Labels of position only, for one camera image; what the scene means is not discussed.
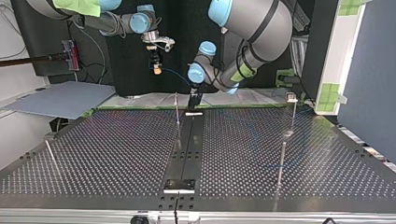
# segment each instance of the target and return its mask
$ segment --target metal bracket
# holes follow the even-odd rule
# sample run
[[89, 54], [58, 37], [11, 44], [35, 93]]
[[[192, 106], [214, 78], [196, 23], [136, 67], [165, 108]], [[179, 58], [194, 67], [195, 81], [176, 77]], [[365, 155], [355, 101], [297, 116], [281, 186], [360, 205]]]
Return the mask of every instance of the metal bracket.
[[194, 179], [168, 179], [166, 180], [163, 193], [165, 194], [193, 194], [195, 192]]

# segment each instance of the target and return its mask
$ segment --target white wall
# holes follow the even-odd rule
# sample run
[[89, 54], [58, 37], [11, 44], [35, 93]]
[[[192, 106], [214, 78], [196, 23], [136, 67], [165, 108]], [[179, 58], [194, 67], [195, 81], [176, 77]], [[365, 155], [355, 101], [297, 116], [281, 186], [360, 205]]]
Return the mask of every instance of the white wall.
[[[0, 2], [10, 5], [9, 0], [0, 0]], [[6, 14], [14, 24], [17, 24], [12, 13], [6, 11]], [[0, 14], [0, 58], [15, 54], [23, 47], [22, 38]], [[15, 59], [22, 57], [29, 55], [24, 53]], [[30, 64], [0, 68], [0, 102], [45, 85], [46, 80], [37, 77]], [[50, 132], [51, 119], [2, 111], [0, 108], [0, 169], [43, 142], [43, 136]]]
[[[0, 0], [10, 5], [9, 0]], [[6, 15], [17, 26], [12, 13]], [[0, 58], [20, 52], [24, 47], [22, 38], [12, 29], [7, 20], [0, 14]], [[29, 57], [24, 53], [18, 58]], [[46, 84], [43, 77], [37, 77], [31, 64], [0, 68], [0, 101], [42, 87]]]

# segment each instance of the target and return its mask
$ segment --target end effector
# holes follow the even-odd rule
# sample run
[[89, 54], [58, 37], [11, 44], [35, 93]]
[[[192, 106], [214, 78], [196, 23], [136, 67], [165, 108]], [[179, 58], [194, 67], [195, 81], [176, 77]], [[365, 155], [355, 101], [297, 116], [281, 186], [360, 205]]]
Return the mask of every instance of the end effector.
[[150, 52], [150, 63], [155, 74], [162, 72], [163, 56], [161, 50], [169, 52], [176, 44], [175, 40], [167, 36], [160, 36], [158, 26], [162, 18], [157, 18], [153, 5], [137, 7], [135, 14], [116, 15], [110, 10], [118, 8], [122, 0], [100, 0], [102, 13], [100, 17], [84, 16], [76, 11], [55, 7], [51, 0], [27, 0], [39, 13], [55, 20], [71, 20], [80, 27], [90, 26], [100, 31], [102, 35], [127, 34], [142, 35], [142, 42]]

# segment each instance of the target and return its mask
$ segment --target blue cable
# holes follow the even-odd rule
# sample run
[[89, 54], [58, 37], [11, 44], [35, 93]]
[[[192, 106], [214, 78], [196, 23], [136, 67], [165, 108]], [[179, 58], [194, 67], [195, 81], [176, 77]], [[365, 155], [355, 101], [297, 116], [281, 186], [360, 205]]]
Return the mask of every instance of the blue cable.
[[170, 73], [173, 73], [173, 74], [177, 75], [178, 77], [180, 77], [181, 79], [183, 79], [183, 81], [186, 82], [186, 84], [187, 84], [189, 87], [191, 86], [190, 82], [189, 82], [186, 78], [184, 78], [181, 74], [179, 74], [178, 72], [176, 72], [176, 71], [174, 71], [174, 70], [172, 70], [172, 69], [169, 69], [169, 68], [163, 68], [163, 71], [168, 71], [168, 72], [170, 72]]

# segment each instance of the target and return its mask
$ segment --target black curtain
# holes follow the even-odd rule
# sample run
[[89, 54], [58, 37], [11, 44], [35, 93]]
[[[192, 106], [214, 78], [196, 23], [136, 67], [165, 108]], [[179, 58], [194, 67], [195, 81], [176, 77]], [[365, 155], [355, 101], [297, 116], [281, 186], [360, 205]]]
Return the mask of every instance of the black curtain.
[[[220, 28], [207, 16], [211, 0], [124, 0], [117, 14], [135, 13], [139, 5], [152, 4], [162, 17], [160, 34], [176, 40], [171, 52], [163, 53], [163, 67], [187, 78], [191, 63], [203, 41], [212, 41], [221, 53]], [[107, 37], [114, 85], [121, 96], [150, 92], [189, 93], [190, 88], [178, 76], [164, 71], [156, 76], [149, 70], [149, 52], [140, 35]]]

